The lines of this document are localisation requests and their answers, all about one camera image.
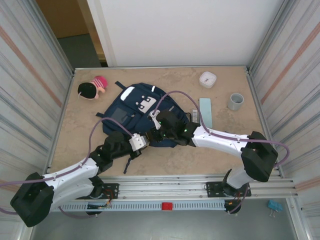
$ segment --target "corrugated metal wall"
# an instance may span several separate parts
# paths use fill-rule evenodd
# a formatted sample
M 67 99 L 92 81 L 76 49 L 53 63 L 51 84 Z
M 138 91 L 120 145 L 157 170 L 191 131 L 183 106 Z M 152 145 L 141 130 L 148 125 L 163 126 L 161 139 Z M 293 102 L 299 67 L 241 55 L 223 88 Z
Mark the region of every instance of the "corrugated metal wall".
M 293 178 L 313 237 L 320 239 L 320 1 L 296 0 L 252 79 L 273 138 L 289 146 Z M 279 148 L 279 155 L 285 150 Z
M 42 174 L 72 75 L 33 1 L 0 1 L 0 183 Z M 0 189 L 2 208 L 17 189 Z M 0 239 L 17 239 L 21 222 L 0 213 Z

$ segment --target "red clip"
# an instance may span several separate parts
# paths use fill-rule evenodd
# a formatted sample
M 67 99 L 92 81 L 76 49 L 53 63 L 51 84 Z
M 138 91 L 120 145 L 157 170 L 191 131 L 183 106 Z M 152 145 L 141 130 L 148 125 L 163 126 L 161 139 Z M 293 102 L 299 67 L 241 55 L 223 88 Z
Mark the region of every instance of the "red clip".
M 172 211 L 174 209 L 174 205 L 172 202 L 163 202 L 161 209 L 162 211 Z

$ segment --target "gray cup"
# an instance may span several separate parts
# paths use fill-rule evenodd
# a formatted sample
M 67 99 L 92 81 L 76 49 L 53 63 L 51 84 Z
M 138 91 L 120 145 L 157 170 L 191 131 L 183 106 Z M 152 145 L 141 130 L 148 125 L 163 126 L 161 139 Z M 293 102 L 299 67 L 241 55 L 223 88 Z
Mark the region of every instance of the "gray cup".
M 242 106 L 244 101 L 245 98 L 240 93 L 232 93 L 227 106 L 230 110 L 237 111 Z

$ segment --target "beige table surface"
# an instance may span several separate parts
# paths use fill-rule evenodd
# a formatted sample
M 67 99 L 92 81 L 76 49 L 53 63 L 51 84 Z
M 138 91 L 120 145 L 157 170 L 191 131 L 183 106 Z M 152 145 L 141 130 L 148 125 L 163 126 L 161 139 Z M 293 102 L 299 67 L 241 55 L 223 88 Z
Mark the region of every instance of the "beige table surface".
M 199 77 L 205 71 L 214 73 L 217 81 L 213 88 L 206 89 L 199 84 Z M 108 81 L 106 92 L 99 98 L 86 100 L 78 98 L 80 83 L 89 82 L 95 76 L 104 76 Z M 51 172 L 61 170 L 82 160 L 88 152 L 88 137 L 94 124 L 100 119 L 97 112 L 104 113 L 121 89 L 116 81 L 125 86 L 135 83 L 156 85 L 166 92 L 180 90 L 189 94 L 196 102 L 199 98 L 210 98 L 213 129 L 234 134 L 262 133 L 262 127 L 243 67 L 186 67 L 186 68 L 126 68 L 126 69 L 81 69 L 77 70 L 66 107 L 61 132 L 55 149 Z M 244 96 L 239 111 L 227 108 L 232 93 Z M 185 112 L 194 109 L 184 95 L 175 93 L 171 97 Z M 102 123 L 92 137 L 92 151 L 103 144 L 106 134 Z M 128 156 L 115 159 L 113 166 L 101 176 L 121 176 Z M 185 175 L 185 174 L 222 174 L 230 168 L 241 166 L 242 161 L 228 153 L 218 150 L 176 146 L 175 148 L 147 147 L 142 155 L 131 161 L 129 175 Z

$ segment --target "navy backpack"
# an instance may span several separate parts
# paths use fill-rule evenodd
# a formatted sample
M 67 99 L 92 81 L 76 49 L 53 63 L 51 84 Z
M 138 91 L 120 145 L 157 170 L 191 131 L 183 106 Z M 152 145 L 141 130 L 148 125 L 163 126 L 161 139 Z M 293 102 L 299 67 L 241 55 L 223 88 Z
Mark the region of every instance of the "navy backpack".
M 129 87 L 125 87 L 118 81 L 115 84 L 123 89 L 122 92 L 116 97 L 104 114 L 98 112 L 96 116 L 101 118 L 113 118 L 121 123 L 132 134 L 145 134 L 155 127 L 154 122 L 148 118 L 148 114 L 156 108 L 157 103 L 166 92 L 156 86 L 142 82 L 132 84 Z M 165 97 L 158 109 L 160 111 L 170 110 L 184 123 L 189 122 L 186 113 L 170 96 Z M 102 123 L 102 130 L 107 135 L 113 131 L 118 131 L 125 135 L 127 134 L 112 121 L 104 120 Z M 171 139 L 164 139 L 160 142 L 151 141 L 149 143 L 149 146 L 156 148 L 174 148 L 176 145 L 177 144 Z

